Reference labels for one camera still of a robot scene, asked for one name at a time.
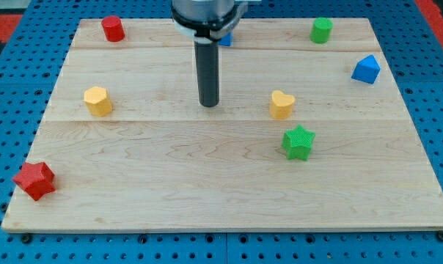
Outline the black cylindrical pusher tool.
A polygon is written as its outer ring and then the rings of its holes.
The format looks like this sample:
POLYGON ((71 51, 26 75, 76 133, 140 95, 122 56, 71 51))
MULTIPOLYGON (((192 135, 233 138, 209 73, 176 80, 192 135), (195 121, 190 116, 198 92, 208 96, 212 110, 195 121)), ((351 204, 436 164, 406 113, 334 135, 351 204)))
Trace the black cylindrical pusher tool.
POLYGON ((219 45, 194 44, 199 103, 214 107, 219 103, 219 45))

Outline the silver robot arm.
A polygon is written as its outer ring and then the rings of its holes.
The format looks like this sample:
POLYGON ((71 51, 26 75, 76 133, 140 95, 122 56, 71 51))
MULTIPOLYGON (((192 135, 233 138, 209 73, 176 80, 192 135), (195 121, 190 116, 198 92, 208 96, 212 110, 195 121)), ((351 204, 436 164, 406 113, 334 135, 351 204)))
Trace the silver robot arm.
POLYGON ((172 0, 175 28, 194 42, 199 103, 219 104, 219 41, 239 24, 248 1, 172 0))

